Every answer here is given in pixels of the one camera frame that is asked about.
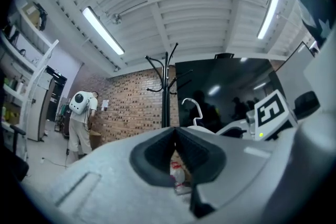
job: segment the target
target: television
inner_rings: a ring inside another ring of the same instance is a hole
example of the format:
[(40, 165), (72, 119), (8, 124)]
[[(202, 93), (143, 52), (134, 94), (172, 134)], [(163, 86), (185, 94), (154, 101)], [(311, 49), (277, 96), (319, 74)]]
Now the television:
[(201, 107), (203, 119), (197, 125), (217, 132), (227, 124), (246, 118), (254, 104), (278, 89), (280, 81), (267, 59), (224, 58), (176, 63), (176, 76), (193, 70), (177, 80), (180, 126), (193, 125), (198, 116), (194, 103)]

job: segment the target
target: white hook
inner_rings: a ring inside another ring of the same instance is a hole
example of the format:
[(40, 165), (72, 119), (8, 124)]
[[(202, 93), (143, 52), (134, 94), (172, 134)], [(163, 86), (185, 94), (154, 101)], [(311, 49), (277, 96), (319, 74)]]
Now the white hook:
[(197, 110), (198, 110), (198, 113), (199, 113), (200, 117), (199, 117), (199, 118), (194, 118), (194, 119), (193, 119), (194, 126), (197, 126), (196, 120), (201, 120), (201, 119), (203, 118), (203, 114), (202, 114), (202, 110), (201, 110), (201, 108), (200, 108), (200, 105), (199, 105), (194, 99), (192, 99), (192, 98), (185, 98), (185, 99), (182, 101), (182, 104), (184, 104), (184, 101), (185, 101), (185, 100), (188, 100), (188, 101), (190, 101), (190, 102), (193, 102), (193, 103), (196, 105), (196, 107), (197, 107)]

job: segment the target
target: beige pants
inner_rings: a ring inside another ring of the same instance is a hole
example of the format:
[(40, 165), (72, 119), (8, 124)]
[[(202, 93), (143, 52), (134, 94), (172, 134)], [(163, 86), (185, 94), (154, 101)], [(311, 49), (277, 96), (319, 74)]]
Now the beige pants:
[(89, 154), (92, 149), (87, 124), (70, 119), (69, 122), (69, 150), (78, 152), (78, 145), (82, 147), (84, 154)]

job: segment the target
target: brick wall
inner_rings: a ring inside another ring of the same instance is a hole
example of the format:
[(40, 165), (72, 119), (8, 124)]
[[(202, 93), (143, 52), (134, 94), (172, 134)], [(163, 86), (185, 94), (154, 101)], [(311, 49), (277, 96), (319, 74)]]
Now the brick wall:
[[(175, 68), (170, 67), (170, 80)], [(90, 72), (83, 65), (69, 91), (72, 98), (78, 91), (97, 91), (98, 109), (92, 129), (102, 135), (101, 143), (123, 139), (145, 131), (161, 128), (162, 92), (160, 80), (153, 69), (126, 74), (110, 79)], [(101, 111), (102, 100), (108, 99), (107, 111)], [(179, 126), (177, 96), (171, 95), (171, 126)]]

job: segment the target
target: ceiling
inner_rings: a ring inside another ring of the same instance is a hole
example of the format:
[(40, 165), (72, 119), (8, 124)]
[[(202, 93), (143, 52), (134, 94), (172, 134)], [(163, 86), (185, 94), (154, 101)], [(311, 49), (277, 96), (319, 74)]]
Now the ceiling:
[[(286, 60), (302, 42), (313, 40), (304, 28), (297, 0), (280, 0), (266, 37), (257, 33), (268, 0), (36, 0), (68, 39), (66, 49), (107, 77), (149, 68), (145, 56), (162, 58), (175, 43), (174, 62), (236, 57)], [(91, 6), (125, 50), (118, 56), (86, 21)], [(122, 23), (112, 23), (120, 14)]]

